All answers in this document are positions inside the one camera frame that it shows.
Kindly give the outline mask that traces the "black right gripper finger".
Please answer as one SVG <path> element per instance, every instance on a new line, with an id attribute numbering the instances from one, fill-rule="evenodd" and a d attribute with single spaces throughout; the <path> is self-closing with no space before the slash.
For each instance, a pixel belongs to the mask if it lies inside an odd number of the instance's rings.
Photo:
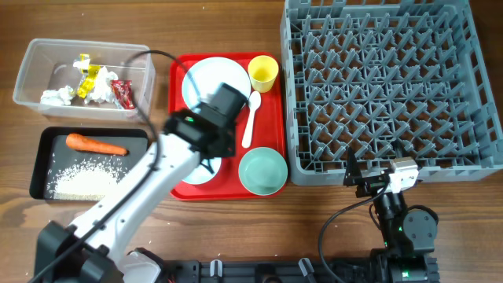
<path id="1" fill-rule="evenodd" d="M 343 184 L 345 186 L 357 186 L 362 182 L 362 173 L 358 166 L 358 161 L 354 150 L 350 147 L 347 150 L 347 166 L 344 174 Z"/>
<path id="2" fill-rule="evenodd" d="M 408 152 L 405 150 L 403 144 L 398 139 L 395 139 L 391 143 L 391 145 L 392 145 L 393 150 L 395 152 L 395 158 L 396 159 L 409 157 Z"/>

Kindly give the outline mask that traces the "light blue bowl with rice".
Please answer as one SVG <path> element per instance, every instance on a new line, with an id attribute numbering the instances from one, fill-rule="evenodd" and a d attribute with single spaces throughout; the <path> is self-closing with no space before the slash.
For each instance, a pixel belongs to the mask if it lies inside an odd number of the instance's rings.
<path id="1" fill-rule="evenodd" d="M 220 157 L 203 160 L 201 164 L 182 181 L 190 185 L 201 185 L 209 182 L 218 174 L 221 164 L 222 159 Z"/>

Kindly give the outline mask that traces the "green bowl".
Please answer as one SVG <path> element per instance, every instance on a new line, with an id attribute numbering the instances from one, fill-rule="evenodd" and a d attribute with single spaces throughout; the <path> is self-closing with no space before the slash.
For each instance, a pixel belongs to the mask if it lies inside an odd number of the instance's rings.
<path id="1" fill-rule="evenodd" d="M 240 160 L 238 176 L 242 186 L 257 196 L 270 196 L 281 190 L 288 179 L 285 158 L 276 150 L 258 147 Z"/>

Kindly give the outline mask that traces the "large light blue plate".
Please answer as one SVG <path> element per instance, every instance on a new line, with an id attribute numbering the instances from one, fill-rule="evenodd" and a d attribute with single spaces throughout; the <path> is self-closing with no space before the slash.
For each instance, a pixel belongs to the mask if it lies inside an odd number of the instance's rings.
<path id="1" fill-rule="evenodd" d="M 252 92 L 248 73 L 236 61 L 209 57 L 195 63 L 182 81 L 186 107 L 194 109 L 201 102 L 208 103 L 223 83 L 239 90 L 245 98 Z"/>

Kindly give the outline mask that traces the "yellow plastic cup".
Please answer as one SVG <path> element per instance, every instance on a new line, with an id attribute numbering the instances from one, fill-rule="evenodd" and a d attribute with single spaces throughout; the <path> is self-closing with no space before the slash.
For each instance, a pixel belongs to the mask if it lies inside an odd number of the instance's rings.
<path id="1" fill-rule="evenodd" d="M 277 61 L 267 55 L 254 57 L 248 64 L 251 86 L 260 93 L 266 93 L 272 89 L 278 73 Z"/>

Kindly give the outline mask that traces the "red snack wrapper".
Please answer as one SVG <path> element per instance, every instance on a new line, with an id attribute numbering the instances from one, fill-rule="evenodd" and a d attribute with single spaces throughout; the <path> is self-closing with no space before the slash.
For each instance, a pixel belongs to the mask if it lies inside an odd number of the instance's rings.
<path id="1" fill-rule="evenodd" d="M 121 109 L 131 110 L 135 108 L 133 103 L 133 91 L 131 89 L 131 80 L 112 80 L 111 88 L 116 100 L 115 103 Z"/>

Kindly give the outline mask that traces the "orange carrot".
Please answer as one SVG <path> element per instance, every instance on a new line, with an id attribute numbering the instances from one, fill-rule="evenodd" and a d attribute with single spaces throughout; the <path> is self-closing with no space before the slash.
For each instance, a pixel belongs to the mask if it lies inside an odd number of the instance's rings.
<path id="1" fill-rule="evenodd" d="M 66 138 L 66 145 L 70 149 L 82 152 L 117 156 L 125 156 L 128 154 L 128 150 L 124 147 L 87 138 L 81 134 L 69 134 Z"/>

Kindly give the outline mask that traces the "yellow snack wrapper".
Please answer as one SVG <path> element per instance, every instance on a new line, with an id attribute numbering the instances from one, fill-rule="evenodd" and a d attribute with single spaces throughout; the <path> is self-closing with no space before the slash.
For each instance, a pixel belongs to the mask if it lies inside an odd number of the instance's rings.
<path id="1" fill-rule="evenodd" d="M 79 83 L 77 95 L 80 98 L 86 98 L 86 96 L 95 87 L 95 81 L 98 72 L 101 70 L 101 66 L 91 64 L 90 55 L 87 53 L 81 53 L 79 58 L 74 61 L 73 67 L 77 68 L 83 75 Z"/>

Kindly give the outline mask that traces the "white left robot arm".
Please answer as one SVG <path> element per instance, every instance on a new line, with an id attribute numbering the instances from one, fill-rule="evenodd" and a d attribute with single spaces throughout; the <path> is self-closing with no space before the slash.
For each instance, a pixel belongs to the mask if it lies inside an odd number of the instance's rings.
<path id="1" fill-rule="evenodd" d="M 106 195 L 69 226 L 40 232 L 33 282 L 123 282 L 125 248 L 159 202 L 203 160 L 233 156 L 239 106 L 201 104 L 171 114 L 149 151 Z"/>

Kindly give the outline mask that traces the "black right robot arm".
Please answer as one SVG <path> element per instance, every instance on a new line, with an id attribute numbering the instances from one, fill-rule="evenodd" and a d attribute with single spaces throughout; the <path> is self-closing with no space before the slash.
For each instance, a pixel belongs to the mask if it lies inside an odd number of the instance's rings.
<path id="1" fill-rule="evenodd" d="M 424 205 L 409 206 L 403 193 L 417 184 L 420 166 L 394 140 L 397 156 L 378 175 L 365 177 L 354 150 L 347 151 L 345 186 L 356 188 L 356 197 L 370 197 L 377 214 L 377 225 L 384 248 L 373 249 L 370 256 L 371 282 L 438 282 L 435 250 L 439 217 Z"/>

